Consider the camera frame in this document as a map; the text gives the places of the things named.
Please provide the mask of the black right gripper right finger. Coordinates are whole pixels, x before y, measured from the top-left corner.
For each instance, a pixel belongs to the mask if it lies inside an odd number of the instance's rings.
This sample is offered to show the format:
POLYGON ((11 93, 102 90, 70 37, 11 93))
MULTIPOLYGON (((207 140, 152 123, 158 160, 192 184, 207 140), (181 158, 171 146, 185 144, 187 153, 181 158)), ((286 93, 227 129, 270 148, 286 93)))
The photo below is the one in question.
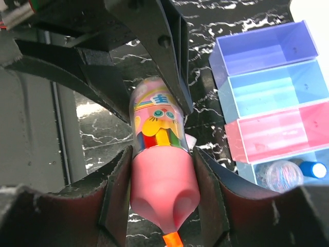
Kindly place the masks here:
POLYGON ((277 193, 193 149, 205 246, 328 246, 328 187, 277 193))

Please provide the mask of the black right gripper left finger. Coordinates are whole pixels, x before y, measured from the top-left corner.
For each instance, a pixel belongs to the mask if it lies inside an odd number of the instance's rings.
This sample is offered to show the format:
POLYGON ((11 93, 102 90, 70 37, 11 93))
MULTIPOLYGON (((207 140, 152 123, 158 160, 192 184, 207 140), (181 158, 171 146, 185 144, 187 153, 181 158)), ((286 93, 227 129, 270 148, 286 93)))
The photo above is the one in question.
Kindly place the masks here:
POLYGON ((1 246, 124 246, 132 154, 56 193, 1 186, 1 246))

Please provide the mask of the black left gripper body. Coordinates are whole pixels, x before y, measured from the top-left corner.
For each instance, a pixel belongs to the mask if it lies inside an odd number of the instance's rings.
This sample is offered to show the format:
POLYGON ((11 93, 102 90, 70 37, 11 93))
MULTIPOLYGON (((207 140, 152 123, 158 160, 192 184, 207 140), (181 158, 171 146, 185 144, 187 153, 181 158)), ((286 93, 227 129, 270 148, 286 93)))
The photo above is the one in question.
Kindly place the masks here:
POLYGON ((65 47, 15 39, 21 53, 62 54, 71 48, 111 51, 138 39, 153 59, 165 56, 161 1, 1 1, 7 30, 32 27, 71 37, 65 47))

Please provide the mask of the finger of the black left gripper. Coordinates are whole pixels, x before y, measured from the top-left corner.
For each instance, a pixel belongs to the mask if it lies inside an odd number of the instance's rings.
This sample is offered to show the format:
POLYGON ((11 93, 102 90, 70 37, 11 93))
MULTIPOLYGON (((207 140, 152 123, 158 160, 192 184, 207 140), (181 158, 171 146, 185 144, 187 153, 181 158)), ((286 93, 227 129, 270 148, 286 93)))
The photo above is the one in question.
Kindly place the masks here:
POLYGON ((189 27, 171 1, 105 1, 147 50, 185 115, 193 112, 188 86, 189 27))
POLYGON ((57 82, 129 123, 129 94, 108 53, 19 39, 1 42, 1 67, 57 82))

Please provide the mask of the blue plastic end bin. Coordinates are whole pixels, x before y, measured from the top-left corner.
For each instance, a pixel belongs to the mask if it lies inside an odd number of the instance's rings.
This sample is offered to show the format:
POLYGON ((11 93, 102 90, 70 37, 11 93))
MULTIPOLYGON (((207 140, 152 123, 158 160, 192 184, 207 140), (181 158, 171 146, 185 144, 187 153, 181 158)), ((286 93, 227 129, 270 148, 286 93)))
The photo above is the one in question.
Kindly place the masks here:
POLYGON ((283 193, 299 185, 328 185, 328 149, 259 164, 236 162, 238 174, 263 188, 283 193))

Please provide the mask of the clear round clip jar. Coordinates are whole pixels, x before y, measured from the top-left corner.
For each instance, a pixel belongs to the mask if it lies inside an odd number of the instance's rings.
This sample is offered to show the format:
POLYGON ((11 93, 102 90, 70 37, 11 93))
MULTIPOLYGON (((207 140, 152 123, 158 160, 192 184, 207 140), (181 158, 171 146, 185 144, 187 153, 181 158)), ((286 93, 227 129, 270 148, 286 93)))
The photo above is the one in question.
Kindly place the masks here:
POLYGON ((279 193, 304 183, 304 175, 300 168, 287 160, 258 164, 254 171, 259 186, 279 193))

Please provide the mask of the pink cartoon crayon tube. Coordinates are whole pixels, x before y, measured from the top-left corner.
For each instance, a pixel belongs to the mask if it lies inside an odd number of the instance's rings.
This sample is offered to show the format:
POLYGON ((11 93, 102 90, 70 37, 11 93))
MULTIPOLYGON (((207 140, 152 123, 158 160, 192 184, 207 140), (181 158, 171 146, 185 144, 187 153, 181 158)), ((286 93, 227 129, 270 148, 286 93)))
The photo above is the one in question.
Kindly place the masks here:
POLYGON ((182 246, 178 230, 200 202, 183 113, 159 77, 137 85, 129 111, 134 138, 130 205, 162 230, 167 246, 182 246))

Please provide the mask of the blue cap small bottle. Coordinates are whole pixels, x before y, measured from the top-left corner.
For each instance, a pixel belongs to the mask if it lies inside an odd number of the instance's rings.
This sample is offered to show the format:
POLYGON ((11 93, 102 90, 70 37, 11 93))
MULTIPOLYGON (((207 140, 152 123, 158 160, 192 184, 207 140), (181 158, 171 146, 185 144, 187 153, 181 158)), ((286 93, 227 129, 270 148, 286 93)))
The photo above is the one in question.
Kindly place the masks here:
POLYGON ((289 161, 296 164, 305 177, 323 179, 327 175, 327 167, 323 163, 304 161, 300 158, 292 158, 289 161))

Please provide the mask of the light blue plastic bin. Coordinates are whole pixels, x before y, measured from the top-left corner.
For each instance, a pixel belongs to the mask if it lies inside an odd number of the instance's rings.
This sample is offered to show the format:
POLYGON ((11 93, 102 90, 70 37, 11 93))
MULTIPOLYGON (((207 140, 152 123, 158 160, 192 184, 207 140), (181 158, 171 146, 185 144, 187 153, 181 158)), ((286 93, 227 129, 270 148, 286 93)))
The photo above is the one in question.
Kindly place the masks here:
POLYGON ((224 120, 297 106, 328 98, 317 60, 231 76, 218 88, 224 120))

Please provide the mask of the purple plastic bin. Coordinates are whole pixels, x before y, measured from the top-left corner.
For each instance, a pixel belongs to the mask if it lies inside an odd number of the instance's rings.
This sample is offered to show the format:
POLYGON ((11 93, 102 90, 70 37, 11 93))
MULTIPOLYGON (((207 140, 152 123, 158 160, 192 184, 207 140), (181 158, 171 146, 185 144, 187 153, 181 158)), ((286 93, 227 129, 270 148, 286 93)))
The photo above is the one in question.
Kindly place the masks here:
POLYGON ((318 57, 306 21, 217 37, 209 57, 215 84, 230 76, 289 65, 318 57))

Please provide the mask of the pink plastic bin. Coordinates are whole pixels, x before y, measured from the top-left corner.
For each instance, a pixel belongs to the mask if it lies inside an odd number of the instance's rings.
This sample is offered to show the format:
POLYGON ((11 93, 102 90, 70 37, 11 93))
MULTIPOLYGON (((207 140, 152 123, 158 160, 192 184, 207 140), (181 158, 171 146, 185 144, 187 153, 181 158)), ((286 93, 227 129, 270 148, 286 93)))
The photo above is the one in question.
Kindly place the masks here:
POLYGON ((238 118, 225 131, 234 161, 259 164, 328 148, 328 100, 238 118))

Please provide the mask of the white small eraser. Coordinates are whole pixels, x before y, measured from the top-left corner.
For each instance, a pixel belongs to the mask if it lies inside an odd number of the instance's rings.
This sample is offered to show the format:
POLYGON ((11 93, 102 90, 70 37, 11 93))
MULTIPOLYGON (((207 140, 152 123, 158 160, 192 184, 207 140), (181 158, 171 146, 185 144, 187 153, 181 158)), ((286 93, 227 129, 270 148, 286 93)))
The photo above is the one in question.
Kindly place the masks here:
POLYGON ((187 141, 187 145, 189 147, 190 150, 192 150, 194 148, 194 146, 196 145, 197 139, 194 136, 191 136, 189 134, 185 134, 186 137, 186 141, 187 141))

